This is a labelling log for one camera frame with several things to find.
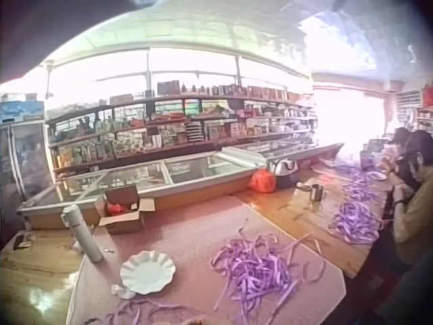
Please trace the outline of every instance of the glass door refrigerator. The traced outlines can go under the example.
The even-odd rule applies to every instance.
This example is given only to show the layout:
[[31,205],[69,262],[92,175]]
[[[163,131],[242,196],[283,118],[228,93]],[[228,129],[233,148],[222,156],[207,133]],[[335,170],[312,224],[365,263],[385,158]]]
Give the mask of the glass door refrigerator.
[[1,246],[23,228],[16,209],[53,179],[45,151],[44,121],[1,126]]

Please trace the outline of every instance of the orange bag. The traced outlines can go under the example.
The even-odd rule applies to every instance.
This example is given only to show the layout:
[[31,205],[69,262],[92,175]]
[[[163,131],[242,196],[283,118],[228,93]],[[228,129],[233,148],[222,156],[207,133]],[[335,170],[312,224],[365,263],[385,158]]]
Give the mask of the orange bag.
[[265,168],[255,172],[250,180],[250,187],[260,193],[271,193],[275,191],[276,185],[277,177],[274,173],[267,171]]

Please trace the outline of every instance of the open cardboard box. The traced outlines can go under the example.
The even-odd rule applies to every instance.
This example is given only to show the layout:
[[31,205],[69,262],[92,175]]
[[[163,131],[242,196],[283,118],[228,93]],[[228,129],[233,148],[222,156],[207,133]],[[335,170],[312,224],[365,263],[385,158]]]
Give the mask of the open cardboard box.
[[[120,204],[128,207],[126,213],[110,216],[107,205]],[[101,220],[100,227],[105,227],[111,235],[136,232],[144,227],[144,213],[155,211],[155,201],[153,198],[140,198],[136,186],[115,188],[107,190],[99,195],[95,202],[95,208]]]

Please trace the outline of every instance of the small cup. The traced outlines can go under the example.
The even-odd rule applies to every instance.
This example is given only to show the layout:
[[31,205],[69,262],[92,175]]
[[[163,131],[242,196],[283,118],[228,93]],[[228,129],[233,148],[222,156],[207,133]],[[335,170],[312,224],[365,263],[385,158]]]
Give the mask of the small cup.
[[326,197],[325,189],[322,185],[313,184],[311,186],[310,200],[313,202],[321,202]]

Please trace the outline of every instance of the wristwatch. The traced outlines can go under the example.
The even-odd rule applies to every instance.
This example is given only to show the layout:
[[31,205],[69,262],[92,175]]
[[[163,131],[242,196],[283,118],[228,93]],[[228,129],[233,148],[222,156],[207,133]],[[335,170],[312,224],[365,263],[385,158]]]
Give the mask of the wristwatch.
[[403,203],[404,205],[406,205],[406,200],[398,200],[394,202],[394,208],[397,206],[398,203]]

